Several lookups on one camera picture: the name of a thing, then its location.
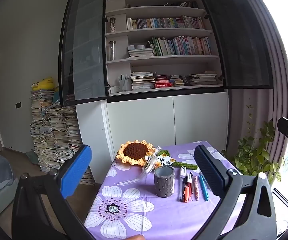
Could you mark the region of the right dark cabinet door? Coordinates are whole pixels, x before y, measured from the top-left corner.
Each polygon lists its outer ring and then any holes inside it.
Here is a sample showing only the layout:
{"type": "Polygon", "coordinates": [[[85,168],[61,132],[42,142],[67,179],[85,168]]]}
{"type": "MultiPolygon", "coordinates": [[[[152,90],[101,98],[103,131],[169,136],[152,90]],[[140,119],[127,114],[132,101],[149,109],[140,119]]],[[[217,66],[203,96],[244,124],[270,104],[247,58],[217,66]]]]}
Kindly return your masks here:
{"type": "Polygon", "coordinates": [[[210,16],[228,88],[272,88],[259,21],[248,0],[202,0],[210,16]]]}

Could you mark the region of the red gel pen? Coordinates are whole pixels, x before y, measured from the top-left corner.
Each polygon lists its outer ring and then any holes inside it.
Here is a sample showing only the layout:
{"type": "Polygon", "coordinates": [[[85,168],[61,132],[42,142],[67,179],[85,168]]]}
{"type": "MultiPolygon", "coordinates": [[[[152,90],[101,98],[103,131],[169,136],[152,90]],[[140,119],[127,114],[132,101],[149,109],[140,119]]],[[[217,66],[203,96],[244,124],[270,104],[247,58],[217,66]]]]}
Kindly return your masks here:
{"type": "Polygon", "coordinates": [[[192,200],[192,175],[191,173],[188,173],[187,174],[187,185],[188,185],[188,188],[189,188],[189,198],[188,200],[192,200]]]}

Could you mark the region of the purple floral tablecloth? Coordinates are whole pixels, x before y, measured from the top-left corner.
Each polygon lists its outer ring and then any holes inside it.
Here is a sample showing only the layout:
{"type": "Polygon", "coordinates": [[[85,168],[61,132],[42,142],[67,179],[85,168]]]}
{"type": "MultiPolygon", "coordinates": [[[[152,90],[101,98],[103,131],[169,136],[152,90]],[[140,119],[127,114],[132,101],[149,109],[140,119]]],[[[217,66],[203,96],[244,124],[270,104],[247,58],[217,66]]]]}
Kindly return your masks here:
{"type": "Polygon", "coordinates": [[[116,159],[96,195],[84,226],[95,239],[191,239],[220,197],[201,186],[200,171],[166,166],[142,175],[138,165],[116,159]]]}

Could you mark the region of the grey felt pen holder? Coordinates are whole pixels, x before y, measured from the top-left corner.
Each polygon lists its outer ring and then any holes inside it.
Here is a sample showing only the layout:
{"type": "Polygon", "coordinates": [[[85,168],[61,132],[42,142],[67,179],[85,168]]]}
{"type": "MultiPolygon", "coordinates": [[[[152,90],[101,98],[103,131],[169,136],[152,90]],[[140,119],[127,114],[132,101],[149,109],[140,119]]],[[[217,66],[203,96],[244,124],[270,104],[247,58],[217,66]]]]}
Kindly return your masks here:
{"type": "Polygon", "coordinates": [[[175,169],[161,166],[154,170],[154,189],[158,197],[167,198],[174,193],[175,169]]]}

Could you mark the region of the pink patterned pen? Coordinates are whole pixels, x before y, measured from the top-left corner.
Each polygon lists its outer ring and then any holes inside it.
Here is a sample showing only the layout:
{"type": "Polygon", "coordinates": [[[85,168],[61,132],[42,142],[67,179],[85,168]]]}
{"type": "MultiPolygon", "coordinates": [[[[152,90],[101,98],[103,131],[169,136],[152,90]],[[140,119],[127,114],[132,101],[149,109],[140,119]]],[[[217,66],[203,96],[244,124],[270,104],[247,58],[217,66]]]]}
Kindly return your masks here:
{"type": "Polygon", "coordinates": [[[193,183],[194,183],[194,193],[195,193],[196,200],[199,200],[199,187],[198,187],[197,176],[194,176],[193,183]]]}

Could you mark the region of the yellow plush toy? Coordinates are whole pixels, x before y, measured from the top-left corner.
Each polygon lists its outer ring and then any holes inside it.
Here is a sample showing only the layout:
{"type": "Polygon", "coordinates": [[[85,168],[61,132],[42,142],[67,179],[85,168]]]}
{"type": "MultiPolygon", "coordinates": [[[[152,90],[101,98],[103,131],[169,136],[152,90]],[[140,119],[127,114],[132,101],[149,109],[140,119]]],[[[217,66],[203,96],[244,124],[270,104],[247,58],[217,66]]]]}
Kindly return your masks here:
{"type": "Polygon", "coordinates": [[[56,88],[56,83],[54,81],[54,78],[52,77],[47,77],[31,85],[32,91],[53,90],[55,88],[56,88]]]}

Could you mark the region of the crochet sunflower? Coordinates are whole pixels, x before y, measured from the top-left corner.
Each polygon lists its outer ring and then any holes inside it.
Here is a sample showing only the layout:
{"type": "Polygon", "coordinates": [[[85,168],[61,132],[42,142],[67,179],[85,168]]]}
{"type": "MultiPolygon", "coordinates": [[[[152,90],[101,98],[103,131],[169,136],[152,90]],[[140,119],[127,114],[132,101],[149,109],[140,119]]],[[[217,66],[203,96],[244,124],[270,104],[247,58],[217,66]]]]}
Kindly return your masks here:
{"type": "MultiPolygon", "coordinates": [[[[160,146],[155,148],[151,143],[148,143],[145,140],[127,141],[125,144],[120,146],[120,149],[116,154],[116,159],[119,159],[124,164],[130,164],[133,166],[139,165],[143,167],[147,159],[154,154],[157,154],[157,156],[162,154],[170,156],[170,153],[167,150],[162,149],[160,146]]],[[[188,164],[176,160],[171,166],[177,168],[184,166],[188,170],[194,171],[198,169],[196,164],[188,164]]]]}

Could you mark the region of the blue pen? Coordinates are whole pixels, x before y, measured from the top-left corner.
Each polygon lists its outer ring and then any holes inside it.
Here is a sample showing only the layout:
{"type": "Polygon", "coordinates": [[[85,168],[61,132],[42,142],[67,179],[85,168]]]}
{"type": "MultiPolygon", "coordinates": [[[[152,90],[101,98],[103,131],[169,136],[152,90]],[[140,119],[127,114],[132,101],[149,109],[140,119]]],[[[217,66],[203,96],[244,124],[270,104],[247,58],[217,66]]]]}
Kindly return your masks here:
{"type": "Polygon", "coordinates": [[[207,202],[209,200],[209,196],[208,196],[208,192],[207,192],[207,189],[206,189],[206,184],[205,184],[205,181],[203,179],[202,174],[199,175],[199,180],[200,180],[200,184],[201,184],[203,198],[207,202]]]}

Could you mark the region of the left glass cabinet door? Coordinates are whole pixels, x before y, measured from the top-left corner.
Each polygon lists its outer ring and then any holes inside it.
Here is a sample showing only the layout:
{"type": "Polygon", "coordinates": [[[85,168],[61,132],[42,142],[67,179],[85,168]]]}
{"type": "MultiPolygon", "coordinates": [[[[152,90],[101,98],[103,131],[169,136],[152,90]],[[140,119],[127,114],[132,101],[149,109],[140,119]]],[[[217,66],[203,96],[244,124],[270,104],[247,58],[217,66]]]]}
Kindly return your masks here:
{"type": "Polygon", "coordinates": [[[68,0],[60,33],[58,84],[63,107],[107,97],[106,0],[68,0]]]}

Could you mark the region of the black marker pen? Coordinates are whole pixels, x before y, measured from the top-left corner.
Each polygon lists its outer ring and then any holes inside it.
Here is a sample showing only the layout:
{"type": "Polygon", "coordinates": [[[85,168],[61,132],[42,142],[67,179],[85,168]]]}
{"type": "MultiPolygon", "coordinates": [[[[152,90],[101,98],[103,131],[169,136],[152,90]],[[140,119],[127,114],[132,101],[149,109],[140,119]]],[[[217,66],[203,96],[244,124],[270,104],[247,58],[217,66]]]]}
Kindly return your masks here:
{"type": "Polygon", "coordinates": [[[184,202],[185,191],[186,191],[185,178],[180,177],[179,179],[179,201],[181,202],[184,202]]]}

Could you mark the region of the red book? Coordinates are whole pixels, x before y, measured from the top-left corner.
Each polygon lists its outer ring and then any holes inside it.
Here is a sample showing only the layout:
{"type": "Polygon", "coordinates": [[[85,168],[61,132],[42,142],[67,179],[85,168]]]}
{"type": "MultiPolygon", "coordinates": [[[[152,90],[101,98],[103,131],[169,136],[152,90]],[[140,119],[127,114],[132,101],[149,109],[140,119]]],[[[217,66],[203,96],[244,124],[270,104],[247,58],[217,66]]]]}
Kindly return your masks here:
{"type": "Polygon", "coordinates": [[[171,82],[155,83],[155,88],[167,88],[167,87],[173,87],[173,83],[171,83],[171,82]]]}

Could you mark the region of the green potted plant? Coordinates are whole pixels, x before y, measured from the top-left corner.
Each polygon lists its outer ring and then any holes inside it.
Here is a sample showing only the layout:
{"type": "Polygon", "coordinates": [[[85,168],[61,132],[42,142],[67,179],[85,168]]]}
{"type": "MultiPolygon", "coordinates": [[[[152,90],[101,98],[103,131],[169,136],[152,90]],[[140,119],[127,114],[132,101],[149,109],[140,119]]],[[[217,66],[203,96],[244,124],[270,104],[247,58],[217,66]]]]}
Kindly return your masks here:
{"type": "Polygon", "coordinates": [[[275,141],[277,123],[274,119],[262,122],[255,127],[255,107],[246,103],[246,134],[237,142],[237,149],[229,154],[228,149],[221,153],[233,164],[239,172],[247,176],[256,176],[260,172],[267,175],[269,184],[281,183],[284,180],[282,169],[288,167],[288,158],[280,156],[275,159],[272,155],[272,143],[275,141]]]}

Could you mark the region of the clear pen cup on shelf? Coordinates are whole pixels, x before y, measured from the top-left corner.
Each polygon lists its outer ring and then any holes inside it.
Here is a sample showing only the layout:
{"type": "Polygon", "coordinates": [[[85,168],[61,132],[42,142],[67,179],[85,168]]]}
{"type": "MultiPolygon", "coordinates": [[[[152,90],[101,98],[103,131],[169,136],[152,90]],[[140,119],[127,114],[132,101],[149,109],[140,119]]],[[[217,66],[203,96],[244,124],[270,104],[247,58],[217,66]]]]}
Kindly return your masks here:
{"type": "Polygon", "coordinates": [[[132,91],[132,81],[128,75],[120,75],[119,77],[119,87],[121,92],[132,91]]]}

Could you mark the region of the white bookshelf cabinet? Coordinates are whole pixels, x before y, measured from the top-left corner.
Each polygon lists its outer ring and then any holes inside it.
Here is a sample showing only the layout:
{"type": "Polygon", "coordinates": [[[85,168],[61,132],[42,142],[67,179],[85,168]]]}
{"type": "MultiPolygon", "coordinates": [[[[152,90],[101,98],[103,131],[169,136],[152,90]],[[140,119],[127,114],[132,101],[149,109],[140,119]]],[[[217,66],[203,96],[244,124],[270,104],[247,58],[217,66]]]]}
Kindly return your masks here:
{"type": "Polygon", "coordinates": [[[201,0],[106,0],[107,97],[76,105],[97,183],[120,144],[227,142],[228,94],[213,29],[201,0]],[[132,91],[121,92],[120,75],[132,91]],[[155,83],[173,87],[155,88],[155,83]]]}

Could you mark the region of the pile of stacked books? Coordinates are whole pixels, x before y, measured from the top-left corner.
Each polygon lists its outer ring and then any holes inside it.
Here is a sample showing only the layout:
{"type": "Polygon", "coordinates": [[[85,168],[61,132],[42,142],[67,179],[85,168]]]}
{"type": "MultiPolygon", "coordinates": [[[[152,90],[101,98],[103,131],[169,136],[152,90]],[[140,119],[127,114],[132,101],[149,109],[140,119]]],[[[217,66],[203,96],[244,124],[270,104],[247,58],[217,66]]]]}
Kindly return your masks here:
{"type": "Polygon", "coordinates": [[[76,108],[53,101],[54,90],[31,92],[30,133],[38,165],[44,173],[60,169],[82,146],[76,108]]]}

